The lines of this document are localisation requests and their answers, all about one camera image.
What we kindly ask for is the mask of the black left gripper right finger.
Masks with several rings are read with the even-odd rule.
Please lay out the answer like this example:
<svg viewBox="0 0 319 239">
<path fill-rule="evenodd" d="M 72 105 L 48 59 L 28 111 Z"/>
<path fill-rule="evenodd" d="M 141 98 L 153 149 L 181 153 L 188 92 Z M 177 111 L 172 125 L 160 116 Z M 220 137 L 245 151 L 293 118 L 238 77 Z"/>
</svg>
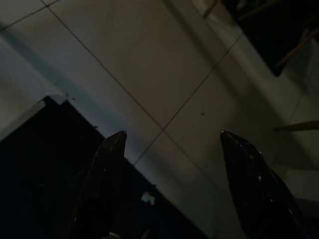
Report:
<svg viewBox="0 0 319 239">
<path fill-rule="evenodd" d="M 248 140 L 222 131 L 227 179 L 235 209 L 249 239 L 310 239 L 312 229 L 295 197 Z"/>
</svg>

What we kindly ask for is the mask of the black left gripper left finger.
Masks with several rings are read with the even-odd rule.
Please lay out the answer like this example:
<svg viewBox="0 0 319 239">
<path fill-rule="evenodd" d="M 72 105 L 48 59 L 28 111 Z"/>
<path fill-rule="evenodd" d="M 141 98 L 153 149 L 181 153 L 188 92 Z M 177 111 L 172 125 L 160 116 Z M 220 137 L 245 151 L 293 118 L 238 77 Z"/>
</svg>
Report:
<svg viewBox="0 0 319 239">
<path fill-rule="evenodd" d="M 104 139 L 88 168 L 76 197 L 68 239 L 102 239 L 109 236 L 122 193 L 127 160 L 126 131 Z"/>
</svg>

